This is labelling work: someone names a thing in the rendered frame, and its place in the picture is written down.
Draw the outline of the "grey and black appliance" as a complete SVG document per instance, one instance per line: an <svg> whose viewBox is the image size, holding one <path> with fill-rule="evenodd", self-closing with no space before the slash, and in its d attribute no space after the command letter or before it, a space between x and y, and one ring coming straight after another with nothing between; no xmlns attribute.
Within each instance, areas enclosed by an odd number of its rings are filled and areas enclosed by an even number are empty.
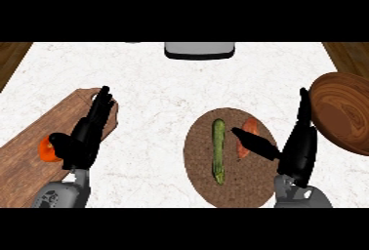
<svg viewBox="0 0 369 250"><path fill-rule="evenodd" d="M168 58L188 61L228 59L234 54L233 42L165 42Z"/></svg>

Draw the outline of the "green cucumber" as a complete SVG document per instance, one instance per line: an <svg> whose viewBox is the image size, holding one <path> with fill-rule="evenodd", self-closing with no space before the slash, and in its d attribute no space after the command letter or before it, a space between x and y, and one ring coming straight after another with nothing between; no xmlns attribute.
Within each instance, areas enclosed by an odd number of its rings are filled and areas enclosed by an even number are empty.
<svg viewBox="0 0 369 250"><path fill-rule="evenodd" d="M224 142L224 122L218 118L212 124L212 143L214 143L214 163L212 173L215 182L222 185L224 182L224 168L222 168L222 142Z"/></svg>

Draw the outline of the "orange round vegetable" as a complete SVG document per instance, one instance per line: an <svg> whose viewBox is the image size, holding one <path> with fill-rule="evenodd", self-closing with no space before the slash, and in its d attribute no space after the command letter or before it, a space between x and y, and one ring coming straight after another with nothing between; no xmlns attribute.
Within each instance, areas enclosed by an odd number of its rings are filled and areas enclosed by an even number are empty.
<svg viewBox="0 0 369 250"><path fill-rule="evenodd" d="M48 137L44 137L36 146L38 158L44 162L59 162L60 158L56 156L53 144Z"/></svg>

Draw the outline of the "brown round woven placemat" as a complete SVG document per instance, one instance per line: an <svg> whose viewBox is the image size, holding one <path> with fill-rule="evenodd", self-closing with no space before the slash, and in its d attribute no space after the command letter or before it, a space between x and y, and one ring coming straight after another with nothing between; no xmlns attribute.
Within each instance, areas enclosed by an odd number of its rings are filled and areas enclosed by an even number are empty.
<svg viewBox="0 0 369 250"><path fill-rule="evenodd" d="M277 160L271 161L253 152L245 158L237 157L237 138L230 129L240 128L249 117L240 109L217 108L197 118L186 136L183 157L188 180L214 207L261 207L274 195ZM212 123L217 118L224 122L221 185L212 174Z"/></svg>

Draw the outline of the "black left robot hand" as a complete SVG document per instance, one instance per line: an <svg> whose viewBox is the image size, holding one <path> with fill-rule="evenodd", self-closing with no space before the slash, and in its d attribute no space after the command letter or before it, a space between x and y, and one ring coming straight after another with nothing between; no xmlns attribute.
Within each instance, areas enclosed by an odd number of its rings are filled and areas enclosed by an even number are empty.
<svg viewBox="0 0 369 250"><path fill-rule="evenodd" d="M91 168L98 151L101 131L113 104L109 87L103 86L91 102L88 114L79 119L72 134L51 133L48 135L54 155L63 160L63 170L88 170Z"/></svg>

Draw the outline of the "brown wooden bowl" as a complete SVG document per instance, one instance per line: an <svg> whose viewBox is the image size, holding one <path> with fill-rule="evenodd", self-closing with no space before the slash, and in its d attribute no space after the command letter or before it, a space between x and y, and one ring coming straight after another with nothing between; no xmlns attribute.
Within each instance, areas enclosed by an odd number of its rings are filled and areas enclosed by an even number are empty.
<svg viewBox="0 0 369 250"><path fill-rule="evenodd" d="M369 156L369 80L349 73L326 73L308 94L321 135L338 147Z"/></svg>

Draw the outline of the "brown wooden cutting board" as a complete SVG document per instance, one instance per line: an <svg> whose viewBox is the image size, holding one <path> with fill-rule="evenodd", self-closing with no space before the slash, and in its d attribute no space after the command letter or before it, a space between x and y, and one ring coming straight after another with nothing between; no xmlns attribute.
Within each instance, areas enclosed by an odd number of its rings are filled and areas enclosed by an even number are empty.
<svg viewBox="0 0 369 250"><path fill-rule="evenodd" d="M0 208L82 208L90 168L116 127L109 88L78 89L0 147Z"/></svg>

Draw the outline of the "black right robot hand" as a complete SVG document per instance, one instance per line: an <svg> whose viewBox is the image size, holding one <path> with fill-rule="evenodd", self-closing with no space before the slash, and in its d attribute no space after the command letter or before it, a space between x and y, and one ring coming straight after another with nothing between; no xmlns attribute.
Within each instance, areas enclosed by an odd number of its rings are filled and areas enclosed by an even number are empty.
<svg viewBox="0 0 369 250"><path fill-rule="evenodd" d="M311 103L308 91L299 89L296 122L281 150L267 139L233 127L231 133L242 146L268 160L279 160L276 172L286 175L293 184L307 188L317 153L317 129L311 125Z"/></svg>

